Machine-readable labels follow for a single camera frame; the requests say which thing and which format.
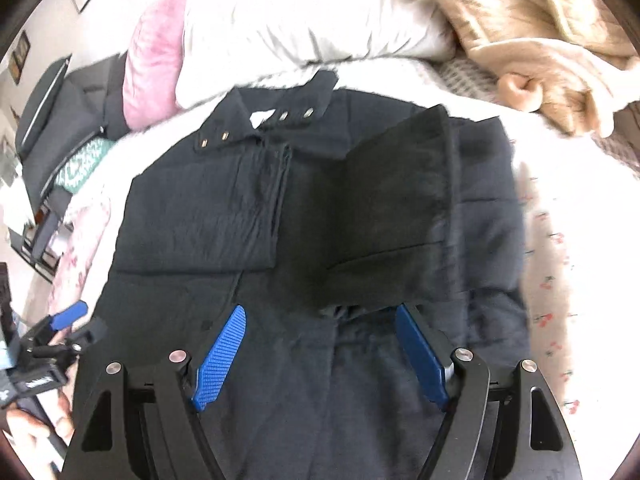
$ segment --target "metal screw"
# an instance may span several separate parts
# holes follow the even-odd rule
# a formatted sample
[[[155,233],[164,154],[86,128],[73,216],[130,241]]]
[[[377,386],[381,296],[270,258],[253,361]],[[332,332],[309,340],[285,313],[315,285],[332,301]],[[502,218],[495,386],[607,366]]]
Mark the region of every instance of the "metal screw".
[[[109,366],[107,366],[107,373],[109,375],[115,375],[120,370],[122,370],[122,365],[120,363],[111,363]]]
[[[474,358],[474,354],[467,348],[458,348],[456,350],[456,357],[461,361],[471,361]]]
[[[169,361],[172,363],[181,363],[187,358],[187,352],[184,350],[174,350],[169,354]]]
[[[524,359],[522,362],[522,368],[527,372],[535,372],[538,369],[538,365],[531,359]]]

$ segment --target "teal patterned fabric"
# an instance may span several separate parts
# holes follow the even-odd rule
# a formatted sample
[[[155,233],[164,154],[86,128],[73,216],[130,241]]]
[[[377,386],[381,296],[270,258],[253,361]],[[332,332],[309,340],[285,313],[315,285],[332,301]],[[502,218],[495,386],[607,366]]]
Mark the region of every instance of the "teal patterned fabric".
[[[62,167],[56,177],[56,185],[64,187],[69,193],[80,191],[114,144],[112,140],[102,137],[90,140]]]

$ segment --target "blue gripper pad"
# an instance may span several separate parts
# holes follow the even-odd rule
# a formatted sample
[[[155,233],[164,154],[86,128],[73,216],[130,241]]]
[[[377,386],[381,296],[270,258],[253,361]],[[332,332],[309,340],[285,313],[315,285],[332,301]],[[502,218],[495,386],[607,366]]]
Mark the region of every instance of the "blue gripper pad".
[[[444,368],[404,305],[396,310],[396,335],[427,399],[441,410],[446,409],[449,395],[445,389]]]
[[[78,301],[71,305],[68,309],[63,310],[59,314],[51,317],[51,323],[49,323],[52,330],[58,332],[63,328],[67,328],[75,323],[81,317],[86,316],[89,312],[89,307],[84,301]]]
[[[196,391],[191,401],[199,412],[218,398],[226,374],[229,372],[242,338],[244,338],[245,330],[246,314],[244,308],[238,305],[220,331],[209,355],[198,369]]]

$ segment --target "pink velvet cushion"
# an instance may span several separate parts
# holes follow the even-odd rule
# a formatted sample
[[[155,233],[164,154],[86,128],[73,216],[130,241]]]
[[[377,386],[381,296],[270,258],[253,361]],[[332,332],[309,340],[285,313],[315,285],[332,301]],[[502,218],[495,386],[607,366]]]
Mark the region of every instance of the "pink velvet cushion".
[[[122,94],[124,117],[143,130],[180,111],[175,86],[182,69],[182,34],[187,0],[159,0],[140,18],[133,34]]]

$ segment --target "knit blanket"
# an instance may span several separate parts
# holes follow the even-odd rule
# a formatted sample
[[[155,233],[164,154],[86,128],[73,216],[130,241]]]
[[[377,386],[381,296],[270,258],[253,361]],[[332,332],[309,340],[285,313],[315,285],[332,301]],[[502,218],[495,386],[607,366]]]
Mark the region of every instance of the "knit blanket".
[[[613,131],[640,98],[640,60],[601,0],[438,0],[469,58],[498,76],[501,100],[566,133]]]

